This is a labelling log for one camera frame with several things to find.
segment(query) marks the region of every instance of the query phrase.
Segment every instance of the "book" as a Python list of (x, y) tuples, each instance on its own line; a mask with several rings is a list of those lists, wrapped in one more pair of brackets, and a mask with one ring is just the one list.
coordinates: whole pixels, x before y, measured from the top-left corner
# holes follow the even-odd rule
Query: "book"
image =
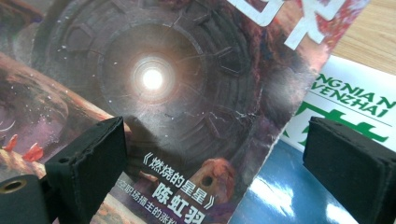
[[(329, 97), (323, 89), (318, 91), (319, 88), (316, 87), (320, 85), (314, 84), (305, 96), (298, 110), (300, 112), (292, 117), (280, 141), (276, 143), (268, 160), (254, 178), (230, 223), (254, 223), (261, 219), (271, 223), (309, 223), (312, 220), (320, 223), (358, 223), (303, 166), (302, 152), (306, 127), (312, 116), (337, 120), (340, 117), (334, 118), (328, 115), (341, 114), (341, 119), (345, 118), (344, 123), (349, 123), (348, 127), (394, 151), (392, 121), (396, 115), (392, 108), (394, 105), (392, 86), (396, 84), (396, 76), (336, 56), (331, 56), (319, 73), (321, 75), (317, 81), (323, 78), (329, 81), (337, 80), (335, 82), (355, 87), (351, 88), (352, 90), (359, 88), (374, 92), (375, 95), (379, 95), (377, 99), (386, 98), (388, 106), (385, 105), (385, 108), (391, 107), (391, 109), (380, 120), (371, 112), (363, 116), (353, 109), (353, 106), (342, 105), (341, 102)], [(370, 131), (376, 133), (374, 136), (385, 134), (386, 141), (378, 141), (372, 134), (357, 129), (363, 126), (359, 125), (359, 122), (356, 123), (356, 120), (371, 124), (373, 128)]]
[(1, 177), (123, 116), (93, 220), (227, 223), (365, 0), (0, 3)]
[(396, 76), (331, 56), (282, 140), (304, 151), (312, 116), (332, 119), (396, 151)]

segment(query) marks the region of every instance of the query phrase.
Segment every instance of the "wooden table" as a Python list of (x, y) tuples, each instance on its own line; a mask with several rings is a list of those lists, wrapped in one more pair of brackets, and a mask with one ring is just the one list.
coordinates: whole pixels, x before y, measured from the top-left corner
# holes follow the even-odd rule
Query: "wooden table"
[(396, 1), (371, 0), (333, 54), (396, 75)]

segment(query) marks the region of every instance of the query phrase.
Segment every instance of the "black sponge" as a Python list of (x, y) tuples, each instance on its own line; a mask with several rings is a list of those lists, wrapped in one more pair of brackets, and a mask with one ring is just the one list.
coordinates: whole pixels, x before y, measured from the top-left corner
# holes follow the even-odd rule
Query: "black sponge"
[(66, 206), (62, 223), (89, 223), (126, 167), (123, 119), (103, 120), (45, 163)]
[(360, 224), (395, 221), (395, 152), (340, 123), (312, 118), (303, 160)]

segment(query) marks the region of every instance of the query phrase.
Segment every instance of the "white chinese character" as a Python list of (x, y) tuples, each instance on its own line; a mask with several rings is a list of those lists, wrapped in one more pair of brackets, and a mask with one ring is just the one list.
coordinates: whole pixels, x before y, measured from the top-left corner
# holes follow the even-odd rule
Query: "white chinese character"
[(119, 187), (120, 189), (125, 189), (126, 186), (127, 186), (127, 183), (125, 182), (125, 180), (119, 179), (117, 181), (117, 187)]
[(169, 221), (169, 216), (168, 216), (168, 214), (166, 214), (166, 213), (163, 213), (163, 215), (160, 217), (160, 221), (162, 222), (162, 223), (167, 223), (168, 221)]
[(148, 210), (151, 213), (153, 211), (153, 208), (154, 208), (154, 203), (152, 203), (152, 202), (146, 203), (145, 208), (146, 208), (146, 210)]
[(227, 1), (260, 26), (267, 26), (274, 19), (276, 13), (284, 3), (283, 0), (262, 0), (263, 2), (267, 2), (267, 5), (262, 12), (259, 12), (245, 0)]
[(140, 192), (137, 191), (137, 190), (135, 190), (135, 191), (132, 193), (131, 196), (134, 198), (135, 201), (137, 201), (137, 200), (139, 200), (139, 198), (140, 198)]
[(215, 197), (210, 195), (209, 203), (207, 203), (207, 205), (204, 206), (204, 209), (207, 210), (207, 209), (211, 208), (213, 206), (214, 202), (215, 202)]
[(148, 166), (151, 167), (155, 172), (159, 173), (161, 169), (163, 168), (163, 161), (158, 159), (157, 157), (152, 159), (151, 164)]
[(172, 175), (172, 178), (170, 180), (170, 182), (175, 185), (178, 189), (183, 185), (185, 179), (183, 177), (183, 175), (180, 175), (179, 173), (175, 173), (174, 175)]
[(152, 152), (149, 152), (149, 153), (145, 156), (145, 158), (143, 159), (143, 163), (144, 163), (145, 165), (148, 164), (149, 158), (150, 158), (152, 155), (153, 155)]
[(190, 180), (187, 180), (186, 183), (184, 183), (183, 187), (181, 187), (181, 190), (189, 196), (191, 196), (194, 189), (195, 189), (195, 184), (192, 183)]
[(316, 13), (326, 21), (330, 21), (346, 0), (330, 0), (326, 6), (319, 2), (319, 0), (302, 1), (304, 16), (299, 20), (285, 42), (285, 45), (291, 49), (296, 49), (306, 34), (317, 44), (320, 44), (325, 36), (318, 29)]
[(181, 211), (183, 211), (183, 208), (188, 205), (188, 202), (180, 198), (180, 195), (177, 195), (173, 197), (171, 204), (168, 205), (168, 208), (170, 208), (175, 213), (175, 215), (181, 217)]
[(198, 202), (199, 204), (202, 204), (204, 202), (204, 199), (206, 197), (206, 192), (203, 189), (198, 188), (193, 194), (192, 198)]
[(132, 188), (131, 185), (127, 185), (127, 186), (125, 187), (125, 190), (124, 190), (124, 191), (125, 191), (125, 193), (131, 195), (131, 193), (134, 191), (134, 188)]
[(154, 215), (156, 218), (159, 218), (162, 213), (163, 211), (161, 211), (161, 209), (158, 207), (155, 207), (151, 212), (151, 214)]
[(190, 211), (188, 214), (185, 216), (186, 218), (184, 221), (187, 224), (194, 223), (194, 224), (201, 224), (201, 222), (204, 220), (205, 215), (198, 211), (194, 206), (190, 208)]
[(166, 204), (169, 196), (172, 194), (173, 192), (168, 187), (166, 187), (165, 184), (160, 183), (158, 188), (156, 188), (152, 194), (152, 197), (157, 198), (158, 202)]
[(140, 196), (140, 198), (137, 202), (140, 203), (140, 205), (145, 206), (146, 203), (148, 202), (148, 199), (142, 195), (142, 196)]
[(162, 175), (163, 177), (165, 177), (167, 180), (170, 180), (173, 173), (174, 173), (174, 169), (172, 169), (172, 167), (165, 165), (163, 167), (163, 169), (160, 172), (160, 175)]

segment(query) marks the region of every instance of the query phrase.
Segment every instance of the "bright white light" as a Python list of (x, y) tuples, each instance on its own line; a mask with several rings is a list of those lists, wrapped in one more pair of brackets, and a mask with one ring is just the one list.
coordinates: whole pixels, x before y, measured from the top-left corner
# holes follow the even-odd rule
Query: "bright white light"
[(257, 177), (250, 185), (251, 191), (256, 194), (267, 206), (275, 209), (285, 217), (294, 219), (295, 214), (292, 207), (293, 190), (287, 186), (283, 188), (272, 185)]
[(163, 84), (163, 75), (157, 69), (149, 69), (143, 74), (143, 84), (148, 90), (158, 90)]
[(327, 215), (327, 219), (329, 219), (330, 222), (336, 222), (340, 224), (342, 223), (358, 224), (358, 222), (347, 212), (347, 210), (332, 203), (327, 204), (326, 215)]

